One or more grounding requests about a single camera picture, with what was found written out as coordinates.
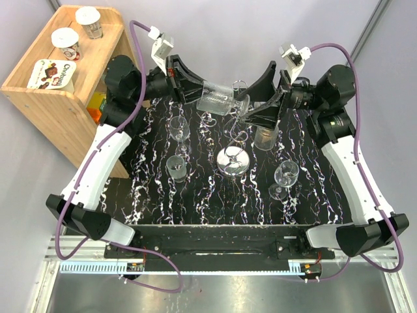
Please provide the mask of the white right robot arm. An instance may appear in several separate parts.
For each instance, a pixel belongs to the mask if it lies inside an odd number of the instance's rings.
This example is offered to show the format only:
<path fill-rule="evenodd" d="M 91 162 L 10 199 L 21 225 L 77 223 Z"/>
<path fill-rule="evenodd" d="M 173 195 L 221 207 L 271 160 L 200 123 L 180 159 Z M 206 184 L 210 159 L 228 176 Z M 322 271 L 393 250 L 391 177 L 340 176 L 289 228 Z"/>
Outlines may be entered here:
<path fill-rule="evenodd" d="M 280 75 L 277 85 L 274 76 Z M 276 70 L 271 61 L 260 78 L 237 95 L 248 95 L 260 102 L 241 117 L 243 123 L 273 129 L 290 110 L 308 110 L 306 119 L 310 138 L 334 170 L 351 212 L 351 222 L 323 224 L 306 230 L 296 242 L 303 258 L 311 258 L 320 248 L 339 249 L 349 257 L 395 244 L 408 228 L 404 213 L 395 213 L 379 190 L 360 150 L 360 126 L 353 123 L 345 106 L 358 98 L 358 80 L 353 68 L 330 67 L 315 85 L 292 83 L 289 71 Z"/>

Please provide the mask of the frosted short goblet front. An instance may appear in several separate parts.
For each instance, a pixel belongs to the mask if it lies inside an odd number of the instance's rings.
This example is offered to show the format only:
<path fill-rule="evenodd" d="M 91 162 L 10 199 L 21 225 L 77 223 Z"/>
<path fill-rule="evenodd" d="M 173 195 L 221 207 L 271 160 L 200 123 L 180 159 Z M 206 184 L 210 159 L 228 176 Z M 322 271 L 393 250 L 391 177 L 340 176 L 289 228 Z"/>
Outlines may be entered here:
<path fill-rule="evenodd" d="M 218 85 L 204 81 L 201 98 L 197 101 L 196 108 L 202 112 L 226 116 L 234 110 L 238 117 L 248 112 L 250 97 L 246 95 L 243 100 L 235 98 L 232 87 Z"/>

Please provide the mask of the ribbed glass goblet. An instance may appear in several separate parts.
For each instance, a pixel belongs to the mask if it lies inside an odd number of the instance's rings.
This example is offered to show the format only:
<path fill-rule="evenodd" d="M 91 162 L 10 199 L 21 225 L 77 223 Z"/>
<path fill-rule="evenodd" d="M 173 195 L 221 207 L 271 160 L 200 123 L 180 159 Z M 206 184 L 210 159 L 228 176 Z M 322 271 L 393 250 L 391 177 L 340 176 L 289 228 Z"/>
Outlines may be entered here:
<path fill-rule="evenodd" d="M 270 130 L 263 127 L 257 127 L 253 141 L 254 146 L 262 151 L 269 151 L 275 146 L 278 134 L 279 128 Z"/>

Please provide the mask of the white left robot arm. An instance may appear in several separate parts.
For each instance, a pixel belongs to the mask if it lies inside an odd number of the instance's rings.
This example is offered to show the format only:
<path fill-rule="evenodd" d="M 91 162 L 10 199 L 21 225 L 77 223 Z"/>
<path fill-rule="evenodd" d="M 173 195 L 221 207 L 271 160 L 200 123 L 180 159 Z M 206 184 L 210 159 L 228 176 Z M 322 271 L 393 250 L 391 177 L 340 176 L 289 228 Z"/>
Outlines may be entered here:
<path fill-rule="evenodd" d="M 114 57 L 105 77 L 106 105 L 93 142 L 74 178 L 59 195 L 51 194 L 46 207 L 66 226 L 90 239 L 119 244 L 127 258 L 141 251 L 141 241 L 130 226 L 97 210 L 100 195 L 113 167 L 138 131 L 145 111 L 139 100 L 171 96 L 183 104 L 199 98 L 203 79 L 189 70 L 178 55 L 144 76 L 126 55 Z"/>

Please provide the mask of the chrome wine glass rack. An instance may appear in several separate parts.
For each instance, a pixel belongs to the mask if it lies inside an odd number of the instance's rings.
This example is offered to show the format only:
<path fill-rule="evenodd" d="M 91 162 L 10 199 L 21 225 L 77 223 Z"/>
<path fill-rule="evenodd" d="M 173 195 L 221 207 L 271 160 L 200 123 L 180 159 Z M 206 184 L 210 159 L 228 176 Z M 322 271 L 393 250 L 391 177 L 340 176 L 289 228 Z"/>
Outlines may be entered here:
<path fill-rule="evenodd" d="M 232 87 L 235 90 L 234 94 L 236 98 L 236 94 L 243 91 L 248 85 L 242 80 L 237 80 L 228 87 Z M 234 110 L 231 113 L 233 114 L 233 124 L 228 131 L 231 141 L 219 151 L 216 157 L 216 163 L 222 174 L 228 177 L 236 177 L 247 172 L 250 166 L 250 158 L 242 147 L 242 144 L 248 139 L 248 133 L 244 130 L 235 133 L 235 127 L 241 117 L 238 117 Z"/>

